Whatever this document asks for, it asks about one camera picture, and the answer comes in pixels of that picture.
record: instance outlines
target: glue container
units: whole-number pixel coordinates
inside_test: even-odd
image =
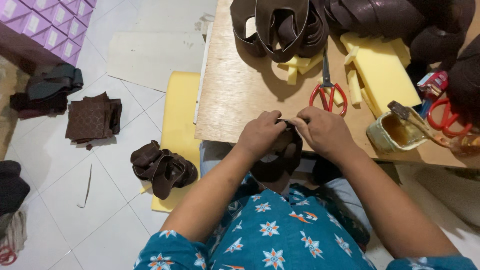
[[[425,123],[414,109],[407,109],[420,122]],[[420,129],[391,111],[382,114],[367,128],[367,136],[383,153],[405,152],[428,141]]]

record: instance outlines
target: blue jeans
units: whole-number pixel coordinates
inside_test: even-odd
[[[232,146],[228,143],[202,141],[200,144],[200,176],[203,177],[209,170],[215,167],[231,149]],[[340,209],[346,210],[351,218],[360,222],[369,233],[372,232],[372,226],[367,218],[367,214],[345,177],[334,179],[324,184],[324,186],[335,194],[333,199]]]

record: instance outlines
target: yellow foam sheet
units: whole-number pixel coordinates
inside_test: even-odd
[[[369,90],[372,104],[380,113],[390,111],[387,105],[392,100],[409,107],[421,104],[415,87],[389,42],[384,43],[380,38],[359,38],[352,32],[343,34],[340,40],[349,52],[354,46],[359,46],[353,62],[365,89]]]
[[[191,161],[198,170],[197,180],[200,178],[199,145],[201,140],[194,138],[193,116],[199,84],[200,73],[172,72],[165,96],[162,141],[160,143],[160,149],[170,149]],[[153,196],[151,208],[157,211],[171,212],[195,183],[183,188],[172,188],[170,195],[165,200]]]

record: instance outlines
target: scissors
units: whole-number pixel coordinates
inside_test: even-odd
[[[324,73],[324,83],[317,84],[317,86],[313,90],[312,95],[310,96],[310,106],[313,106],[313,100],[317,96],[317,93],[320,92],[320,98],[322,99],[322,105],[324,107],[324,110],[332,112],[333,97],[335,95],[335,89],[337,89],[340,92],[340,94],[342,95],[342,98],[343,98],[343,110],[340,113],[340,115],[344,115],[345,113],[347,113],[347,97],[345,96],[345,93],[343,92],[342,88],[340,88],[340,86],[338,84],[333,85],[330,82],[330,69],[328,67],[328,56],[327,56],[327,47],[326,46],[325,46],[325,49],[324,49],[324,70],[323,70],[323,73]],[[325,87],[331,87],[329,104],[327,104],[327,99],[325,97],[325,91],[324,91]]]
[[[438,124],[432,118],[432,111],[436,107],[438,107],[440,105],[443,105],[443,104],[446,104],[446,106],[445,106],[445,109],[444,109],[444,114],[442,116],[442,120],[441,120],[440,124]],[[467,134],[470,131],[470,129],[472,128],[472,123],[471,122],[467,122],[467,124],[465,125],[465,128],[462,131],[455,132],[455,131],[450,130],[450,126],[453,123],[455,123],[455,121],[460,116],[458,113],[452,113],[452,116],[449,118],[450,112],[452,111],[451,109],[452,109],[452,104],[450,103],[449,98],[444,98],[444,99],[437,100],[436,102],[434,102],[432,104],[432,106],[428,110],[428,113],[427,113],[428,123],[430,124],[430,126],[432,126],[432,128],[434,128],[435,130],[441,130],[443,132],[443,134],[445,136],[448,136],[448,137],[455,137],[455,136],[460,136],[460,135]]]

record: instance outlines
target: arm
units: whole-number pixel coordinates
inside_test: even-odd
[[[230,153],[209,171],[175,207],[161,231],[175,230],[190,241],[206,241],[253,163],[269,152],[287,124],[282,114],[264,111],[250,121]]]
[[[290,122],[315,152],[340,168],[393,257],[458,253],[442,230],[355,144],[342,117],[307,107]]]

